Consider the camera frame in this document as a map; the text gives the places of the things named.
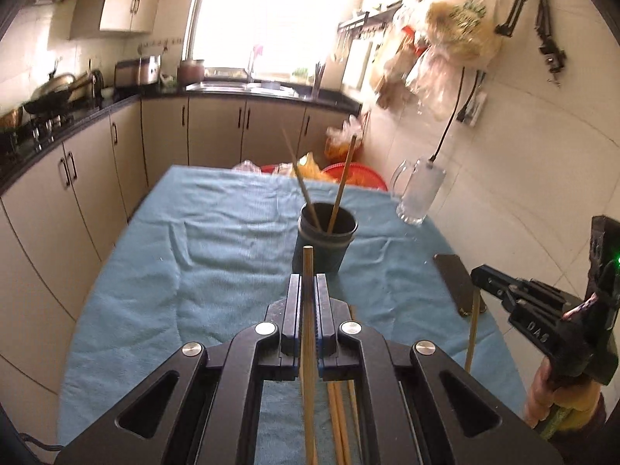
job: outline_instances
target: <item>human hand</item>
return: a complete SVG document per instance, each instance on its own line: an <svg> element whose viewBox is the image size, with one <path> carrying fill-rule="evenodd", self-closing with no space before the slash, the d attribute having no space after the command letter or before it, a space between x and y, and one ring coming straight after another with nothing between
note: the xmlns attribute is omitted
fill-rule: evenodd
<svg viewBox="0 0 620 465"><path fill-rule="evenodd" d="M601 395L601 385L585 377L575 385L553 390L549 385L551 363L547 357L536 371L534 382L528 390L528 398L523 410L523 420L534 428L539 421L547 418L551 406L573 409L560 424L558 430L578 430L587 424L596 410Z"/></svg>

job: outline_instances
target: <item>kitchen counter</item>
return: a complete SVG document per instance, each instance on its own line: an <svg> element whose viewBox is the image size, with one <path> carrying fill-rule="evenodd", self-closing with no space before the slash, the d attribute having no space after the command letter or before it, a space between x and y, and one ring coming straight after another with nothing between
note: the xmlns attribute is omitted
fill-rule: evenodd
<svg viewBox="0 0 620 465"><path fill-rule="evenodd" d="M200 92L189 91L185 88L144 88L140 91L126 91L117 93L114 99L103 100L100 105L90 108L80 108L71 111L73 121L58 130L54 130L52 139L39 141L39 146L35 145L32 138L27 138L20 143L17 153L14 155L0 156L0 195L3 195L28 169L39 162L44 156L50 153L58 145L76 135L81 130L86 129L97 120L115 113L122 108L131 105L141 99L156 99L167 97L196 97L196 96L241 96L244 98L264 98L278 100L282 103L303 103L304 105L320 108L329 108L343 113L359 114L362 105L348 96L338 91L323 89L316 100L310 98L311 86L285 84L291 86L300 95L298 98L283 98L272 96L267 93L237 93L237 92ZM22 132L28 133L29 130L23 127Z"/></svg>

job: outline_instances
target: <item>black cup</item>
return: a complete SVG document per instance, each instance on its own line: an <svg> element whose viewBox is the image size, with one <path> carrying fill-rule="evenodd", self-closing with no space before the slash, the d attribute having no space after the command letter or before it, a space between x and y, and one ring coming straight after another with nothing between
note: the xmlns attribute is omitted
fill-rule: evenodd
<svg viewBox="0 0 620 465"><path fill-rule="evenodd" d="M303 272L304 246L314 247L314 274L337 273L345 257L346 249L355 237L357 221L349 211L341 207L336 215L334 230L328 234L327 227L334 205L331 203L312 204L319 218L321 231L316 228L308 205L304 205L297 221L293 273Z"/></svg>

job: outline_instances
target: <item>sink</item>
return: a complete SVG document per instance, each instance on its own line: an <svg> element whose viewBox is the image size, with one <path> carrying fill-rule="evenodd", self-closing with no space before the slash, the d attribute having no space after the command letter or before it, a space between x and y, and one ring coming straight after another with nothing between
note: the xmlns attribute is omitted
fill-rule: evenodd
<svg viewBox="0 0 620 465"><path fill-rule="evenodd" d="M188 85L186 90L263 94L283 98L298 98L300 96L294 89L281 86L278 82L200 82Z"/></svg>

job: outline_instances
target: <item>blue tablecloth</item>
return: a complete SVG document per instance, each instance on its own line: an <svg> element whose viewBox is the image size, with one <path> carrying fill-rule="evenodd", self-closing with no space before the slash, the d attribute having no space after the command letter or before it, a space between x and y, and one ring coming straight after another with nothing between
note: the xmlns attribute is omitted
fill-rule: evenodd
<svg viewBox="0 0 620 465"><path fill-rule="evenodd" d="M333 184L308 188L314 201L336 195ZM187 341L227 341L285 297L303 204L290 178L171 168L117 243L77 323L59 442L69 443ZM469 321L432 260L451 252L445 239L428 219L404 224L386 193L347 187L342 204L359 228L328 280L331 296L356 306L357 319L386 338L432 340L463 364ZM472 374L520 410L525 391L490 313L479 322ZM267 382L263 394L256 463L302 463L298 383ZM315 422L319 459L335 463L324 387Z"/></svg>

